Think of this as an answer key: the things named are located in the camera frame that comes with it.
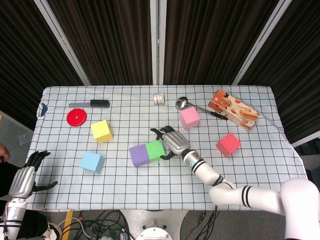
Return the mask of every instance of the black curtain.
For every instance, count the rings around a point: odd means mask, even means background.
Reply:
[[[164,84],[231,84],[277,3],[168,0]]]
[[[0,110],[33,129],[44,88],[83,84],[33,0],[2,0],[0,19]]]
[[[149,0],[49,0],[93,85],[151,85]]]
[[[289,142],[320,130],[320,1],[291,2],[239,84],[271,86]]]

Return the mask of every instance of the table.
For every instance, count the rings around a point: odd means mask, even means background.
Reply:
[[[175,100],[186,96],[206,107],[216,90],[222,89],[260,112],[256,124],[246,131],[231,121],[199,112],[198,127],[185,131]],[[165,105],[155,105],[153,94],[164,93]],[[110,100],[110,108],[86,108],[87,120],[71,127],[66,118],[71,102]],[[41,103],[48,110],[36,122],[28,157],[48,150],[36,176],[38,184],[58,181],[49,191],[27,199],[38,211],[146,209],[213,210],[209,186],[205,186],[178,157],[134,167],[129,148],[154,141],[150,128],[170,125],[180,131],[191,147],[214,169],[238,187],[250,185],[280,191],[291,178],[305,178],[302,160],[287,141],[274,94],[265,86],[169,85],[169,86],[71,86],[48,87]],[[107,120],[114,139],[98,144],[90,125]],[[216,143],[233,133],[242,146],[222,157]],[[100,174],[78,167],[86,151],[105,157]],[[220,210],[250,210],[223,206]]]

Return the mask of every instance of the spoon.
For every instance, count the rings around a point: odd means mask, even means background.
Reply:
[[[223,119],[223,120],[228,120],[227,117],[225,117],[225,116],[223,116],[223,115],[221,115],[221,114],[219,114],[219,113],[216,113],[216,112],[214,112],[214,111],[209,111],[209,110],[207,110],[207,109],[204,109],[204,108],[202,108],[202,107],[199,107],[199,106],[196,106],[196,105],[190,103],[190,102],[188,101],[188,98],[186,98],[185,96],[179,97],[179,98],[175,101],[175,108],[176,108],[176,109],[185,109],[188,105],[189,105],[189,106],[193,106],[193,107],[195,107],[195,108],[197,108],[197,109],[200,109],[200,110],[202,110],[202,111],[204,111],[204,112],[206,112],[206,113],[208,113],[208,114],[211,114],[211,115],[213,115],[213,116],[215,116],[215,117],[217,117],[217,118],[220,118],[220,119]]]

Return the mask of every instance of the red plastic lid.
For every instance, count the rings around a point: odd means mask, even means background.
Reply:
[[[87,113],[81,108],[71,110],[66,116],[66,121],[70,126],[78,127],[87,120]]]

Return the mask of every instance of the person's hand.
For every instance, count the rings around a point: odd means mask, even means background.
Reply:
[[[8,151],[6,146],[0,142],[0,163],[8,161],[9,158],[10,152]]]

